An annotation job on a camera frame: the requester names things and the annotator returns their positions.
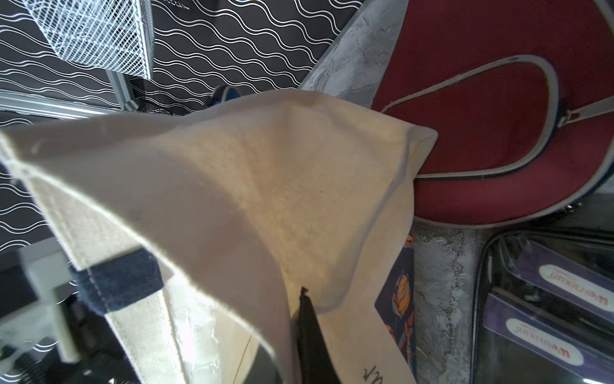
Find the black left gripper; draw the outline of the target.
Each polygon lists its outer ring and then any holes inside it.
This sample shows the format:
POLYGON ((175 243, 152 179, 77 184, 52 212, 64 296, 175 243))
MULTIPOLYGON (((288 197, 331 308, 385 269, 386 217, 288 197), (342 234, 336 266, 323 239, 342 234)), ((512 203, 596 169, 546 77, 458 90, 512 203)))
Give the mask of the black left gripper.
POLYGON ((55 238, 1 254, 3 383, 136 383, 105 318, 80 300, 55 238))

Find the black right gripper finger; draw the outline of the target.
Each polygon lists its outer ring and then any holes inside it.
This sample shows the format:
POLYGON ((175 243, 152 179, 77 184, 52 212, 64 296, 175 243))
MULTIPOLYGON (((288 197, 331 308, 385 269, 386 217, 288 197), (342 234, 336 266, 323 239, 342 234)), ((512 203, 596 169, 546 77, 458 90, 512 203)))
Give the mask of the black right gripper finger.
POLYGON ((323 338, 308 290, 301 289, 297 314, 297 350, 302 382, 306 384, 340 384, 323 338))

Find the cream canvas tote bag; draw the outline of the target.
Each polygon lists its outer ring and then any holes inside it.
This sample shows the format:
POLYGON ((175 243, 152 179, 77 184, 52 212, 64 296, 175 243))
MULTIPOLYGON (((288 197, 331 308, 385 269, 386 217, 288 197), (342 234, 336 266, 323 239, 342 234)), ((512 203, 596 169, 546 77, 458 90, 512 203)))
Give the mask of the cream canvas tote bag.
POLYGON ((232 383, 258 349, 302 383, 302 287, 342 383, 411 383, 377 312, 436 131, 310 91, 183 117, 121 113, 1 132, 81 298, 142 383, 232 383))

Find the red paddle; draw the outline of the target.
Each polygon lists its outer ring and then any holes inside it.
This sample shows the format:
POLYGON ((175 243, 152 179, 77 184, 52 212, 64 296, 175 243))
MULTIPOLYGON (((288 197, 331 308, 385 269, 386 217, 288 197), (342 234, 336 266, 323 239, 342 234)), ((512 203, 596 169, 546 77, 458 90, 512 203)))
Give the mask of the red paddle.
POLYGON ((612 233, 526 228, 487 241, 473 298, 470 380, 612 382, 612 233))

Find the blue paddle case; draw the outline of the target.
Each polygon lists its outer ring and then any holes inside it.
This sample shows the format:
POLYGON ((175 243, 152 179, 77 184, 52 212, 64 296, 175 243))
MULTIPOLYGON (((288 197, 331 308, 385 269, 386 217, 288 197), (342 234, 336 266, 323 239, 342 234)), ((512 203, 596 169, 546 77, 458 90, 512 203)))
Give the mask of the blue paddle case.
POLYGON ((234 87, 224 85, 217 87, 205 101, 206 108, 228 102, 241 97, 241 93, 234 87))

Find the maroon paddle case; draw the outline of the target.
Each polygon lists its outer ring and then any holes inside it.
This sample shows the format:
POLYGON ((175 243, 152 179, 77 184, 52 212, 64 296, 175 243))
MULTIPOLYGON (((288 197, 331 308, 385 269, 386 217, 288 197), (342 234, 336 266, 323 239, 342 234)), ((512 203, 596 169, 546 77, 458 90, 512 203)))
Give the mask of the maroon paddle case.
POLYGON ((613 172, 613 4, 411 1, 373 108, 438 134, 415 179, 419 219, 561 211, 613 172))

